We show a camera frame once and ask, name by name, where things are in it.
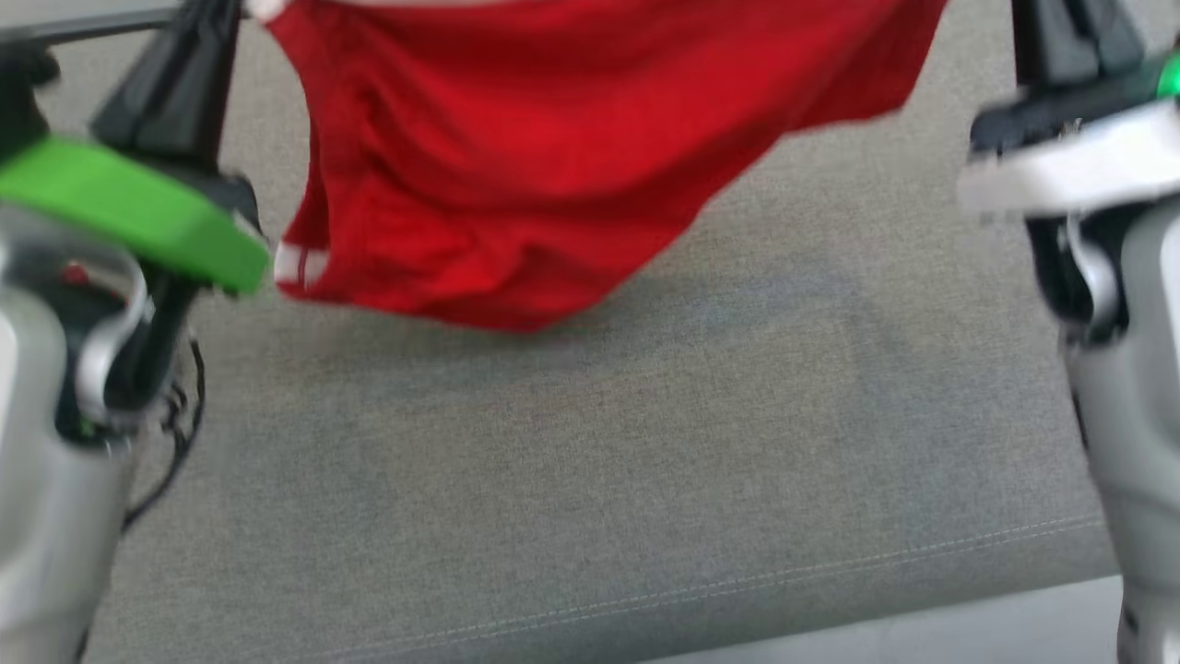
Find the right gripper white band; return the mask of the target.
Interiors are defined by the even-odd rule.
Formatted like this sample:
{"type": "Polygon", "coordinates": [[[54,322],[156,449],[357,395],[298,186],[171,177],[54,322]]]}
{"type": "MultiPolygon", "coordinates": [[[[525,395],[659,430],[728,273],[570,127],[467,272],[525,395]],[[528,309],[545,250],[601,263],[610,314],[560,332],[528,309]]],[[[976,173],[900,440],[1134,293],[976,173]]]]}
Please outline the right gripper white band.
{"type": "Polygon", "coordinates": [[[1074,7],[1092,55],[1083,75],[1068,4],[1012,1],[1017,85],[1087,84],[1003,101],[974,118],[958,177],[965,213],[1054,218],[1176,193],[1176,52],[1142,63],[1145,42],[1126,1],[1074,7]]]}

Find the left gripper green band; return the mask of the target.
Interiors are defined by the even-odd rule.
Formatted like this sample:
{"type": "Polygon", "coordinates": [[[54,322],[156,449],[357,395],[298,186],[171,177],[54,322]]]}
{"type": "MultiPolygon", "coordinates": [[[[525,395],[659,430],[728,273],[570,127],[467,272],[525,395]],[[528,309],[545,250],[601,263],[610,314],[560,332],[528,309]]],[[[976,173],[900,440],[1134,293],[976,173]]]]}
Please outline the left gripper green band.
{"type": "Polygon", "coordinates": [[[218,171],[242,1],[185,1],[92,119],[107,147],[44,138],[4,162],[4,200],[114,241],[172,272],[249,295],[261,239],[192,186],[109,147],[218,171]]]}

